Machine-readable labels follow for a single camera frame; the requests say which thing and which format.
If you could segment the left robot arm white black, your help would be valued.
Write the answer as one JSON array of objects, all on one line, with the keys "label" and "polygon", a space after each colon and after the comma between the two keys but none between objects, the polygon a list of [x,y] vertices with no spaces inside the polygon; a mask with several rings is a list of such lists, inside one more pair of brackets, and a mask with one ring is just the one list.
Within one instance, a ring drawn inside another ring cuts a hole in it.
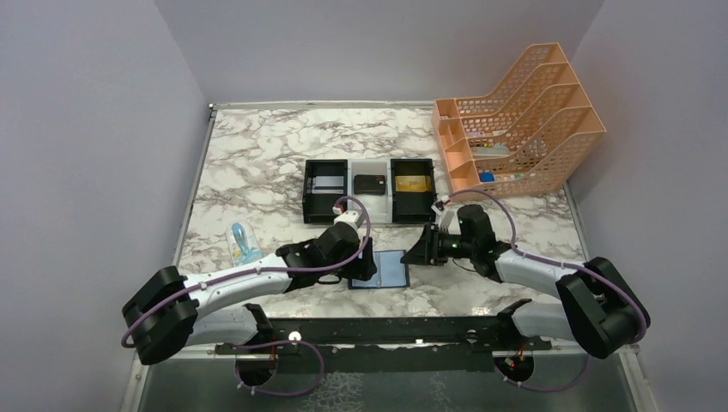
[{"label": "left robot arm white black", "polygon": [[154,365],[190,346],[196,323],[221,309],[309,288],[325,276],[365,278],[375,270],[371,234],[341,222],[239,268],[182,275],[174,265],[163,267],[124,304],[121,345]]}]

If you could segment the blue card holder wallet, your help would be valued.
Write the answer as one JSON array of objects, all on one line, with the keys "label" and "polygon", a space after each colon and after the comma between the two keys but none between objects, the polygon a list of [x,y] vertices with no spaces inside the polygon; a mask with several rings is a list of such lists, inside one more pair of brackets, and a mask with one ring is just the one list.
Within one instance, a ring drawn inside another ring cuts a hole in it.
[{"label": "blue card holder wallet", "polygon": [[373,259],[377,271],[367,281],[349,280],[348,289],[408,288],[409,266],[401,262],[405,250],[375,251]]}]

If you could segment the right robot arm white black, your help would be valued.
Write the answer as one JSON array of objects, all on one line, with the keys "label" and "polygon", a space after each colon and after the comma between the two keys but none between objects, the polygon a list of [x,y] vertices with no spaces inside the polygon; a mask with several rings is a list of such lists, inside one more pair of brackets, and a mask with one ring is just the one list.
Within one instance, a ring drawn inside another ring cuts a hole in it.
[{"label": "right robot arm white black", "polygon": [[532,336],[570,340],[587,354],[605,359],[640,339],[651,324],[646,308],[607,258],[579,264],[556,262],[517,251],[498,240],[482,206],[457,211],[458,234],[435,223],[404,253],[408,265],[442,266],[467,259],[480,276],[498,283],[525,286],[547,294],[554,304],[518,304],[495,326],[497,342],[516,349]]}]

